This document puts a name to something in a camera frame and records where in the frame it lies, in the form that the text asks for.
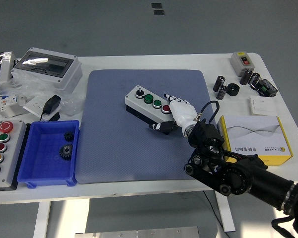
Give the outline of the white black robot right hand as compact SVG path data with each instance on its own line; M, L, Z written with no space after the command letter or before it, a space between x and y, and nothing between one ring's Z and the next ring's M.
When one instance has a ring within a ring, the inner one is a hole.
M149 125L149 128L163 133L170 133L180 127L183 136L185 136L197 123L195 121L198 114L196 109L187 100L168 94L164 96L169 102L173 120L153 123Z

